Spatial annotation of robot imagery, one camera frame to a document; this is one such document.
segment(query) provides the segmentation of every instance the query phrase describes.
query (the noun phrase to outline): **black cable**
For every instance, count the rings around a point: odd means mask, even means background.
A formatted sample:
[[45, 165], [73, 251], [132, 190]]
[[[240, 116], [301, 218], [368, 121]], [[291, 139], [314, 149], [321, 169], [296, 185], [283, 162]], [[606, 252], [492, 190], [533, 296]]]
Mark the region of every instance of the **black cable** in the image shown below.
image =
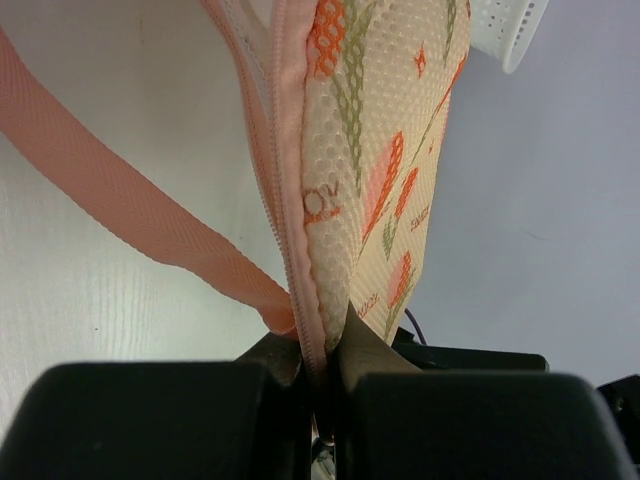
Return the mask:
[[426, 345], [427, 340], [424, 338], [424, 335], [422, 334], [422, 329], [420, 328], [420, 325], [418, 324], [416, 317], [413, 316], [413, 313], [411, 313], [411, 310], [409, 310], [408, 308], [404, 309], [404, 313], [407, 317], [409, 317], [409, 321], [413, 325], [413, 328], [416, 330], [416, 333], [418, 334], [418, 338], [420, 339], [420, 343], [423, 345]]

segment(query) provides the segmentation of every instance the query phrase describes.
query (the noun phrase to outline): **white mesh basket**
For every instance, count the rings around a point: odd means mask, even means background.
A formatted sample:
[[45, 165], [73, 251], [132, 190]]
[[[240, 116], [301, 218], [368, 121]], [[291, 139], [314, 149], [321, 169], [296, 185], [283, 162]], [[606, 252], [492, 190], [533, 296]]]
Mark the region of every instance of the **white mesh basket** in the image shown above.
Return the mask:
[[527, 51], [548, 0], [471, 0], [471, 45], [512, 73]]

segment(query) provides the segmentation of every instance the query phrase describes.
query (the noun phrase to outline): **white wall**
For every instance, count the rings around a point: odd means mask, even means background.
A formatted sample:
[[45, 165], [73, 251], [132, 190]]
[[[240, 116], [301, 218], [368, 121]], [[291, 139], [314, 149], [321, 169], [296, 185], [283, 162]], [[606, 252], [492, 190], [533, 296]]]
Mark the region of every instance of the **white wall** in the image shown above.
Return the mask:
[[471, 54], [411, 305], [432, 344], [640, 372], [638, 19], [636, 0], [551, 0], [515, 74]]

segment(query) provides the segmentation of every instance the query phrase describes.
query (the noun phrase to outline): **pink strap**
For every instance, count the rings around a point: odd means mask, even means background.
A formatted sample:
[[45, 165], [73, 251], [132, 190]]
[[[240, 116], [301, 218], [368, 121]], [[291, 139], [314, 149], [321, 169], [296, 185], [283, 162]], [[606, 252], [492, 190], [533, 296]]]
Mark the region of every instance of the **pink strap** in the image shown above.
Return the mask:
[[29, 72], [1, 27], [0, 130], [116, 236], [255, 307], [272, 332], [295, 337], [287, 292], [84, 128]]

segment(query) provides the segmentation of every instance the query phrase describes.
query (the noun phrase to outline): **bag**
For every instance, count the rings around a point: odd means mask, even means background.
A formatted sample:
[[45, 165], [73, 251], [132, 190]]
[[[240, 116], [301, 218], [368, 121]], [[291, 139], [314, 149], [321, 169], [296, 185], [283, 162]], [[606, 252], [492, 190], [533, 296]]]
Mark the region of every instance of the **bag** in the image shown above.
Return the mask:
[[312, 381], [351, 301], [390, 342], [422, 271], [467, 0], [202, 0], [240, 81], [253, 167], [290, 295], [84, 128], [0, 29], [0, 129], [88, 214], [298, 337]]

